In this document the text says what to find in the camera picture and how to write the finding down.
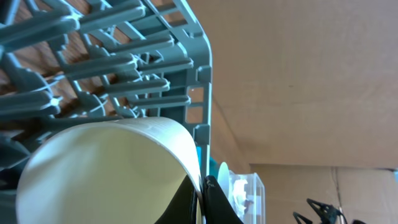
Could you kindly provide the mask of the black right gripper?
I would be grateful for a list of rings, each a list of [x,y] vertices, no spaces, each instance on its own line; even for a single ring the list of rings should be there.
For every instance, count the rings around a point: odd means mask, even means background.
[[[348,221],[342,211],[330,204],[321,203],[310,198],[307,199],[307,203],[314,210],[314,212],[320,218],[320,224],[336,224],[339,218],[343,219],[342,224],[348,224]],[[298,224],[313,224],[313,222],[307,217],[294,212],[293,217]]]

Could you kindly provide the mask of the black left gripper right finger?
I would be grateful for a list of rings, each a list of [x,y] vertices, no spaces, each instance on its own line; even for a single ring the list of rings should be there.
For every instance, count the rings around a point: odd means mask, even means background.
[[[214,176],[204,178],[202,194],[207,224],[243,224]]]

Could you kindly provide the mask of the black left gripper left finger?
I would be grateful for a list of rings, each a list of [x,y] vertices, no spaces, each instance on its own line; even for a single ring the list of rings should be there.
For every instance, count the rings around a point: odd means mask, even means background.
[[[197,199],[196,190],[186,176],[155,224],[196,224]]]

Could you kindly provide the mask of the white napkin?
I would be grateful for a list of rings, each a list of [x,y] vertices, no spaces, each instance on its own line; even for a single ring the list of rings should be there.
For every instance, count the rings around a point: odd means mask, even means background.
[[[245,185],[248,184],[248,181],[245,179],[236,180],[233,184],[233,204],[236,209],[236,213],[238,216],[243,217],[245,214],[245,209],[247,206],[246,203],[246,191]]]

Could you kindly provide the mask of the white cup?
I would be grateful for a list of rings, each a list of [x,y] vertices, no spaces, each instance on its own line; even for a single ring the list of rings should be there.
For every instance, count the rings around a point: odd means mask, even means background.
[[[188,176],[203,206],[191,134],[163,117],[73,126],[46,140],[25,165],[18,223],[155,223]]]

